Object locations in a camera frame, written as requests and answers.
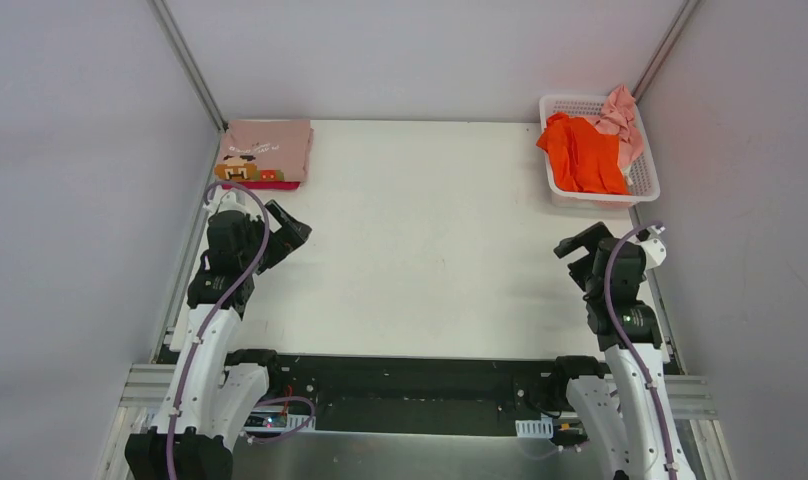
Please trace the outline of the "orange t shirt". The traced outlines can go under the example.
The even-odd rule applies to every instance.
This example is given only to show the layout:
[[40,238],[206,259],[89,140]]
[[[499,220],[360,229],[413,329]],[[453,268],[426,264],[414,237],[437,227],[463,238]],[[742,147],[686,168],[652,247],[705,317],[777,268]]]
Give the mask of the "orange t shirt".
[[619,142],[587,119],[558,112],[546,119],[536,145],[548,156],[556,187],[564,192],[628,195],[618,166]]

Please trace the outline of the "crumpled pink t shirt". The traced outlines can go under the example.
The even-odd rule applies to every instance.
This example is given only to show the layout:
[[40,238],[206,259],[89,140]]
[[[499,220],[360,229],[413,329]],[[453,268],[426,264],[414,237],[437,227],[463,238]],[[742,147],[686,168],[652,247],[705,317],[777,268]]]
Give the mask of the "crumpled pink t shirt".
[[645,139],[637,121],[636,100],[625,85],[615,88],[607,96],[593,120],[599,133],[618,138],[618,166],[624,174],[645,151]]

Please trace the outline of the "aluminium frame rail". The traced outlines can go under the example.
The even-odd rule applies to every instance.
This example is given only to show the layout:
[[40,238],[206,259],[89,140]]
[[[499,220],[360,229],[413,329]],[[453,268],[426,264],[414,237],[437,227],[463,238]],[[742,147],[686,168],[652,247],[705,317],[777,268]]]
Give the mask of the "aluminium frame rail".
[[180,25],[177,23],[168,2],[165,0],[148,0],[147,3],[164,33],[168,46],[173,51],[211,123],[217,131],[225,131],[227,121],[207,85],[204,75],[184,38]]

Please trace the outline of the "white cloth in basket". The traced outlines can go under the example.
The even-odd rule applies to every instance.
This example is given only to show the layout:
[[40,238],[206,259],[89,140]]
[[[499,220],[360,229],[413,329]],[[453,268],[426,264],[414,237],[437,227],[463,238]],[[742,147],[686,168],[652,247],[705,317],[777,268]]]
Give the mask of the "white cloth in basket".
[[633,171],[634,170],[635,170],[635,165],[634,164],[627,165],[627,166],[625,166],[624,168],[621,169],[621,172],[623,174],[623,178],[624,178],[624,180],[626,182],[626,185],[628,187],[631,187],[631,186],[634,185],[634,179],[633,179]]

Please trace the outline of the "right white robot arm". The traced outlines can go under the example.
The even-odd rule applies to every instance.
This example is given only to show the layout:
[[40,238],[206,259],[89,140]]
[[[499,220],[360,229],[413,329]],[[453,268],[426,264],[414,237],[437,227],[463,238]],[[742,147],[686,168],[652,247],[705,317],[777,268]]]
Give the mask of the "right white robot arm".
[[653,308],[638,297],[648,270],[667,251],[660,222],[614,236],[598,222],[561,240],[559,258],[583,293],[587,323],[605,359],[561,356],[545,381],[540,409],[575,412],[606,479],[693,479],[667,393]]

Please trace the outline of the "white plastic basket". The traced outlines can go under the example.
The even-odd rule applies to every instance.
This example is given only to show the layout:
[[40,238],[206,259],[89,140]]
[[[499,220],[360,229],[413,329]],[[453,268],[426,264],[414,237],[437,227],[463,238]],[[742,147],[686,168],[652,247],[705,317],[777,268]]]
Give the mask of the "white plastic basket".
[[624,210],[656,200],[660,185],[630,92],[547,94],[539,100],[551,201],[558,207]]

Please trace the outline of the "black base frame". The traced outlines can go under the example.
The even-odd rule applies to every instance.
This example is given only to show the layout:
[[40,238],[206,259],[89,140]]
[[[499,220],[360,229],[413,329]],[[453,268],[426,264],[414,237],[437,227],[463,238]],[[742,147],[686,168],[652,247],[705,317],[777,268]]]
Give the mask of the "black base frame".
[[549,375],[568,357],[546,360],[343,357],[240,349],[226,364],[268,369],[266,399],[287,394],[293,413],[314,412],[329,432],[509,437],[521,420],[567,416],[573,409]]

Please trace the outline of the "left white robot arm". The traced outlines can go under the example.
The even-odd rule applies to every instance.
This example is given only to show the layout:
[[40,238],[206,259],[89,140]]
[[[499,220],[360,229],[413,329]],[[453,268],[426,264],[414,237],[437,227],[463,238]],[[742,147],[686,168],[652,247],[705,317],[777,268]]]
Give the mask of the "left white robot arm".
[[231,345],[255,276],[300,248],[312,229],[276,201],[253,214],[232,196],[208,206],[206,248],[187,290],[186,334],[150,427],[129,436],[135,479],[229,479],[233,449],[258,404],[277,402],[285,378],[276,355],[232,359]]

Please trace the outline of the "folded pink printed t shirt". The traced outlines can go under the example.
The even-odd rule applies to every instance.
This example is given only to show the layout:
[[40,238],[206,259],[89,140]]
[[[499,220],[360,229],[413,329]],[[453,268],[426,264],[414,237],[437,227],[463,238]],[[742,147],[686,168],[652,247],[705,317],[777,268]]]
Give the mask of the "folded pink printed t shirt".
[[222,134],[213,174],[237,183],[303,183],[313,135],[307,119],[232,120]]

